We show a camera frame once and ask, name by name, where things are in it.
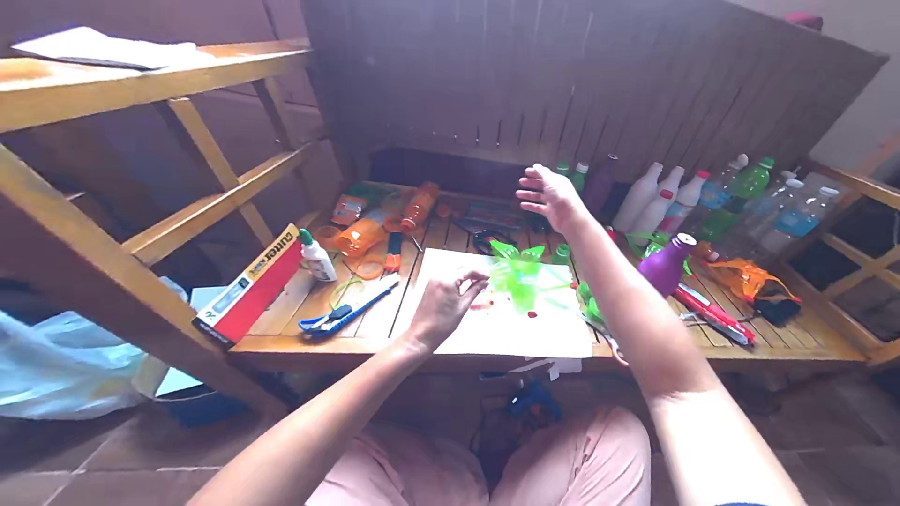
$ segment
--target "white glue bottle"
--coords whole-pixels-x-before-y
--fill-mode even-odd
[[[631,189],[628,190],[628,195],[625,196],[625,200],[619,206],[616,217],[613,218],[612,224],[614,229],[623,233],[630,232],[638,214],[653,200],[653,196],[659,193],[659,190],[656,189],[656,184],[660,179],[661,172],[662,164],[653,162],[650,168],[647,169],[647,173],[637,181],[634,181]]]
[[[303,260],[310,267],[312,276],[319,281],[337,281],[338,273],[329,253],[312,238],[309,230],[300,229],[300,243],[303,245]]]
[[[665,179],[660,181],[660,185],[656,187],[657,192],[669,190],[673,197],[678,196],[678,185],[681,184],[681,177],[684,176],[684,167],[677,165],[673,168]]]
[[[700,170],[689,183],[679,188],[678,197],[675,198],[675,203],[666,212],[666,217],[662,219],[659,231],[665,232],[669,236],[675,235],[684,219],[697,206],[697,202],[700,200],[700,189],[708,178],[709,173],[705,170]]]
[[[652,234],[656,227],[660,225],[662,218],[665,217],[674,197],[675,194],[671,190],[660,190],[660,194],[647,204],[647,207],[637,217],[637,220],[634,220],[634,225],[632,225],[629,233]],[[649,239],[634,239],[634,243],[638,246],[646,246],[648,242],[650,242]]]

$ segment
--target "hand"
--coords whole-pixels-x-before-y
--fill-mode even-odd
[[[525,169],[518,183],[527,190],[516,191],[522,209],[543,215],[554,230],[566,234],[575,222],[587,216],[588,209],[569,178],[540,164]]]
[[[465,281],[472,284],[460,294],[460,287]],[[476,270],[463,270],[455,276],[432,279],[425,287],[405,337],[433,352],[456,330],[472,301],[487,285],[488,275]]]

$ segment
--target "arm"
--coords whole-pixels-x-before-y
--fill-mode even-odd
[[[650,407],[684,505],[804,504],[784,467],[722,386],[688,330],[588,213],[572,184],[526,169],[522,208],[547,217],[579,260]]]
[[[463,281],[472,284],[460,294]],[[191,506],[304,504],[384,399],[459,325],[487,276],[431,280],[409,329],[268,430],[221,469]]]

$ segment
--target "purple bottle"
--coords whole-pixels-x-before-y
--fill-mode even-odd
[[[607,155],[600,167],[591,171],[592,175],[584,186],[581,200],[594,218],[599,219],[600,210],[609,197],[609,191],[613,189],[613,166],[617,161],[616,155]]]
[[[685,233],[678,234],[665,248],[645,258],[637,266],[637,271],[663,297],[668,297],[678,288],[681,276],[684,275],[684,260],[696,245],[697,240],[693,237]]]

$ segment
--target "cutter packaging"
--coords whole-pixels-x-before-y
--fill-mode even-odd
[[[295,225],[288,225],[225,291],[197,313],[193,325],[228,348],[240,341],[300,268],[299,235]]]

